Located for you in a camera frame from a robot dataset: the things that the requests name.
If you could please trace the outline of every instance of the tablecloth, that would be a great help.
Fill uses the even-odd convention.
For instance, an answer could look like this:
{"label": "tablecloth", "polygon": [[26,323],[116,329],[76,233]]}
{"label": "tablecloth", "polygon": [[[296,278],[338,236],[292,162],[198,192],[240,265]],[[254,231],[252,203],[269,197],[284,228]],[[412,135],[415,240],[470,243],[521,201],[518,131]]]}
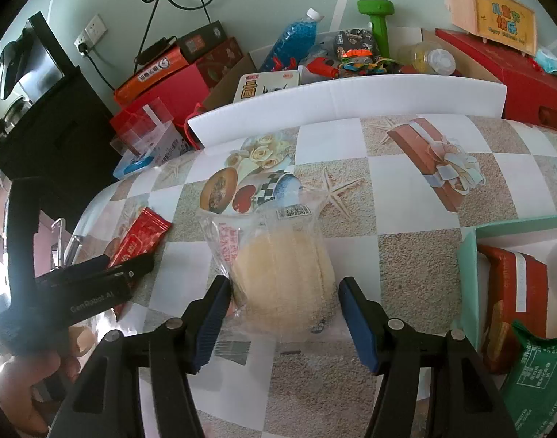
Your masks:
{"label": "tablecloth", "polygon": [[[456,212],[433,190],[435,182],[456,180],[423,176],[388,134],[417,117],[482,176]],[[286,135],[293,143],[285,170],[302,185],[329,193],[319,221],[337,279],[354,276],[368,299],[417,330],[444,332],[458,315],[456,250],[472,226],[557,214],[557,132],[547,128],[411,114],[322,122]],[[116,327],[126,333],[153,330],[204,295],[217,269],[195,212],[206,181],[244,143],[187,153],[132,174],[91,202],[74,232],[85,235],[79,261],[122,238],[145,206],[173,222],[154,271]],[[459,180],[455,187],[464,188]],[[99,334],[114,326],[109,313],[96,321]],[[143,417],[152,436],[149,383],[145,371]],[[361,365],[344,332],[336,341],[277,344],[266,336],[222,331],[210,363],[189,383],[212,436],[242,438],[361,437],[377,389],[376,377]]]}

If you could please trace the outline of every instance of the green toy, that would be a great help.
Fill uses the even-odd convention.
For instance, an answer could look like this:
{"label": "green toy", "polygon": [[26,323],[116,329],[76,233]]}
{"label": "green toy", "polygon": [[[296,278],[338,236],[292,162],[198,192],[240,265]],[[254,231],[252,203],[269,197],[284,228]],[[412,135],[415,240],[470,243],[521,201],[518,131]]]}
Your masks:
{"label": "green toy", "polygon": [[357,9],[361,14],[367,14],[370,17],[372,33],[378,44],[380,55],[383,58],[389,58],[390,47],[388,46],[386,16],[394,14],[394,4],[389,0],[358,0]]}

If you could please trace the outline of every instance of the ribbon bow print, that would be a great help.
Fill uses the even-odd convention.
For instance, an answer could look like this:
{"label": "ribbon bow print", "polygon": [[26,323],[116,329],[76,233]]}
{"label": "ribbon bow print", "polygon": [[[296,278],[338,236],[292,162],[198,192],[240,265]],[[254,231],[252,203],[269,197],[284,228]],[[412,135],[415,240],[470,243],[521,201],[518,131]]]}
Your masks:
{"label": "ribbon bow print", "polygon": [[409,125],[429,144],[429,150],[437,164],[434,174],[423,175],[431,187],[449,183],[453,190],[464,196],[469,190],[485,185],[485,176],[481,174],[474,156],[465,153],[444,135],[441,141],[433,140],[418,123],[410,122]]}

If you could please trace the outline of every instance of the plastic bottle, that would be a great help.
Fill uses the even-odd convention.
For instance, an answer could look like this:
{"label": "plastic bottle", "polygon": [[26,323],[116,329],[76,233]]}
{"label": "plastic bottle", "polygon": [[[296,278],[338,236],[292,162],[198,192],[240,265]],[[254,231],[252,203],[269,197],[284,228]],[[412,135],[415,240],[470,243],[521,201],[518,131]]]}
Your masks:
{"label": "plastic bottle", "polygon": [[266,72],[274,69],[276,65],[274,57],[280,60],[282,68],[289,67],[291,58],[294,58],[295,63],[298,64],[315,44],[317,23],[322,19],[323,17],[318,12],[309,8],[307,15],[302,20],[287,26],[260,66],[260,71]]}
{"label": "plastic bottle", "polygon": [[421,74],[450,76],[455,72],[453,55],[433,41],[421,41],[398,49],[398,62],[411,65]]}

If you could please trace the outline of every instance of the round bread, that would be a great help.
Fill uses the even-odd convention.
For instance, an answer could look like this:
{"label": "round bread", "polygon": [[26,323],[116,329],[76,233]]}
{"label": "round bread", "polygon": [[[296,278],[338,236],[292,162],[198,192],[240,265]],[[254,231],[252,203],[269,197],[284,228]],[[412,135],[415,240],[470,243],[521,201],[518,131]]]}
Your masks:
{"label": "round bread", "polygon": [[335,274],[323,239],[290,228],[250,240],[232,266],[250,326],[279,338],[321,329],[334,314]]}

